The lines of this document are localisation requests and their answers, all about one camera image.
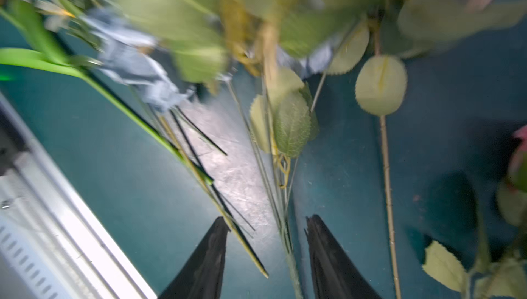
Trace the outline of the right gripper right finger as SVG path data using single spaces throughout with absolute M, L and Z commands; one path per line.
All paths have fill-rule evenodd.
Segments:
M 379 298 L 319 215 L 306 218 L 316 298 Z

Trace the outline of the small pink rosebud stem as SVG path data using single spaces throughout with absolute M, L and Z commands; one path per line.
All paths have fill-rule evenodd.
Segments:
M 488 138 L 425 199 L 421 269 L 459 298 L 526 297 L 526 124 Z

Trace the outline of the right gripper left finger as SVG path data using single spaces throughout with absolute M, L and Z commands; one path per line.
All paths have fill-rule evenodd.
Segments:
M 186 264 L 159 298 L 219 299 L 228 233 L 229 227 L 224 218 L 216 218 Z

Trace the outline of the blue hydrangea bunch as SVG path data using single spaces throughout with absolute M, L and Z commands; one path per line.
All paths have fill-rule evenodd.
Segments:
M 517 25 L 526 0 L 95 0 L 131 24 L 141 56 L 165 47 L 184 81 L 214 85 L 232 61 L 261 80 L 248 132 L 273 159 L 283 198 L 292 162 L 315 135 L 317 96 L 303 79 L 350 72 L 374 55 L 367 21 L 381 23 L 382 52 L 402 62 L 480 32 Z

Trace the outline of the aluminium rail front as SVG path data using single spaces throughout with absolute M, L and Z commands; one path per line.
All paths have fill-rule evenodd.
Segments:
M 1 260 L 37 298 L 156 296 L 6 98 Z

